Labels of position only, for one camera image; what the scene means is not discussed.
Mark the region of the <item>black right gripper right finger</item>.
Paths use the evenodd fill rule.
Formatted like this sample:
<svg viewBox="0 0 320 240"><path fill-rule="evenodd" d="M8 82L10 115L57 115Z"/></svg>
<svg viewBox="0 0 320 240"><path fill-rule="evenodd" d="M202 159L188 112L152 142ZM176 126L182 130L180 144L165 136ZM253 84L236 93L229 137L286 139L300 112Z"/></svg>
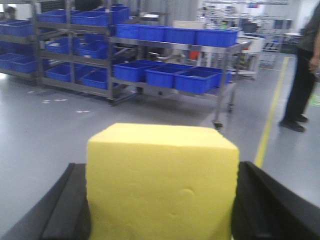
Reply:
<svg viewBox="0 0 320 240"><path fill-rule="evenodd" d="M231 234L235 240L318 240L320 209L252 162L242 161Z"/></svg>

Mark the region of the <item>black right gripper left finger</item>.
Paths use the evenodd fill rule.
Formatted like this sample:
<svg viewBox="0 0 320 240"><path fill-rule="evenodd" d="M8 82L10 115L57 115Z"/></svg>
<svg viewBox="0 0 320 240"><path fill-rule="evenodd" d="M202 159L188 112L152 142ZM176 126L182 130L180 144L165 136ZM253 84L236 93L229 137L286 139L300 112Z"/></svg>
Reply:
<svg viewBox="0 0 320 240"><path fill-rule="evenodd" d="M90 234L86 165L70 163L51 189L1 239L88 240Z"/></svg>

